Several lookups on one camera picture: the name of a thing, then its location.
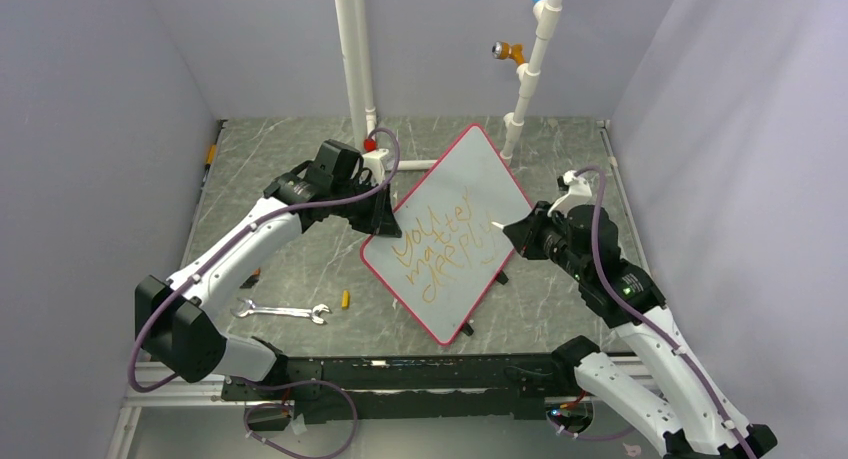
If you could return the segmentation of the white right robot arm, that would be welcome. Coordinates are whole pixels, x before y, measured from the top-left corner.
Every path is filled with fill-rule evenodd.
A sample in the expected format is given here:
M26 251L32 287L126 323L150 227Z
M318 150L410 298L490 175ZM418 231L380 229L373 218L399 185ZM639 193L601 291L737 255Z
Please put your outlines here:
M504 235L528 260L546 260L573 278L587 307L647 368L657 392L618 369L599 345L577 336L555 349L557 390L601 399L663 458L762 458L778 444L750 422L704 372L650 275L624 258L619 227L600 206L567 214L540 201Z

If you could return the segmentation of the pink framed whiteboard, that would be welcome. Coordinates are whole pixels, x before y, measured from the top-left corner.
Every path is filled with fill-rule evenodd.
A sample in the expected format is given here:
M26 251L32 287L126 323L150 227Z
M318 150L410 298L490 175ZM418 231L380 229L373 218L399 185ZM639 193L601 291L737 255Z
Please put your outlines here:
M481 125L469 125L394 210L399 238L368 238L360 258L439 345L459 335L513 247L498 223L532 204Z

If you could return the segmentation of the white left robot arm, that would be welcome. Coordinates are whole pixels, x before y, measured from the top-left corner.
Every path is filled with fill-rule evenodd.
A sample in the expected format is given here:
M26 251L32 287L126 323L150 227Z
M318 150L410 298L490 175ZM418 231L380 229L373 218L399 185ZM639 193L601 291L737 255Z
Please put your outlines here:
M398 238L390 183L398 154L361 153L324 141L312 160L274 178L247 215L209 250L167 279L135 288L135 343L140 352L195 383L210 374L241 378L264 399L287 385L288 358L269 342L231 335L214 319L246 280L284 245L334 216L367 235Z

